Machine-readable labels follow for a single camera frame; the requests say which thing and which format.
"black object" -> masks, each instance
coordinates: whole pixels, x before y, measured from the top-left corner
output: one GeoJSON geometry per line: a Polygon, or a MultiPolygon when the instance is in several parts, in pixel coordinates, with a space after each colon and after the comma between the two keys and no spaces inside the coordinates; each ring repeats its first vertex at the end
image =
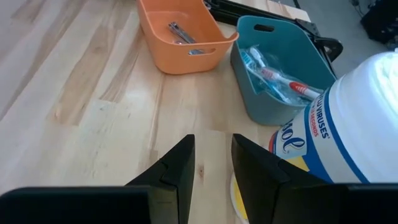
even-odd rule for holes
{"type": "Polygon", "coordinates": [[[0,223],[188,223],[195,137],[122,187],[29,187],[0,197],[0,223]]]}
{"type": "Polygon", "coordinates": [[[398,222],[398,184],[328,184],[240,134],[232,160],[251,224],[398,222]]]}
{"type": "Polygon", "coordinates": [[[205,0],[205,2],[210,8],[210,13],[216,21],[230,25],[236,26],[238,19],[241,16],[261,16],[291,22],[299,26],[307,33],[314,46],[318,49],[320,55],[328,64],[330,70],[335,74],[331,62],[342,53],[343,45],[339,40],[320,37],[320,33],[314,23],[301,19],[291,19],[228,0],[205,0]]]}
{"type": "Polygon", "coordinates": [[[361,19],[368,37],[383,44],[398,35],[398,1],[378,0],[361,19]]]}

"teal basket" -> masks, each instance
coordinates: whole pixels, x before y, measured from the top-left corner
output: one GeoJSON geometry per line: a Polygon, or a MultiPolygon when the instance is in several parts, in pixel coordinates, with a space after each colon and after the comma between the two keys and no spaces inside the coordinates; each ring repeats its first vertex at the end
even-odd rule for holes
{"type": "Polygon", "coordinates": [[[293,119],[305,106],[292,106],[266,91],[258,92],[244,66],[241,49],[258,45],[270,66],[298,78],[309,86],[326,90],[335,76],[298,26],[257,16],[240,17],[240,34],[231,51],[231,64],[250,118],[263,125],[283,125],[293,119]]]}

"wooden table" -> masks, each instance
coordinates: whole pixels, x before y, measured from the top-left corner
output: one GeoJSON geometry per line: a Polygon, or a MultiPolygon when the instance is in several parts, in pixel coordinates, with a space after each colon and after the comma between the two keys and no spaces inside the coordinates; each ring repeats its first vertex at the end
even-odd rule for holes
{"type": "MultiPolygon", "coordinates": [[[[272,1],[241,3],[308,20],[272,1]]],[[[234,223],[230,133],[266,147],[277,128],[248,118],[229,53],[210,72],[160,72],[135,1],[0,3],[0,193],[124,185],[194,133],[190,223],[234,223]]]]}

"orange basket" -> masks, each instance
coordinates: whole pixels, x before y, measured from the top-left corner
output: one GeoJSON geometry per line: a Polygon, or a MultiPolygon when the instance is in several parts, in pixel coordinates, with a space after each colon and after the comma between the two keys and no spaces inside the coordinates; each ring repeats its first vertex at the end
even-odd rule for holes
{"type": "Polygon", "coordinates": [[[156,67],[169,74],[215,68],[239,37],[237,32],[224,37],[203,0],[138,0],[138,14],[156,67]],[[176,44],[180,39],[170,31],[171,22],[176,22],[196,43],[176,44]],[[190,55],[191,50],[203,54],[190,55]]]}

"lysol wipes container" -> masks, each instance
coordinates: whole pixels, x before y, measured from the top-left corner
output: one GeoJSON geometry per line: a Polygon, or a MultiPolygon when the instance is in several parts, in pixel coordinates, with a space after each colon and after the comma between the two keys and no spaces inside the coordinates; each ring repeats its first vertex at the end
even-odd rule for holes
{"type": "Polygon", "coordinates": [[[328,182],[398,182],[398,53],[372,56],[274,133],[269,150],[302,157],[328,182]]]}

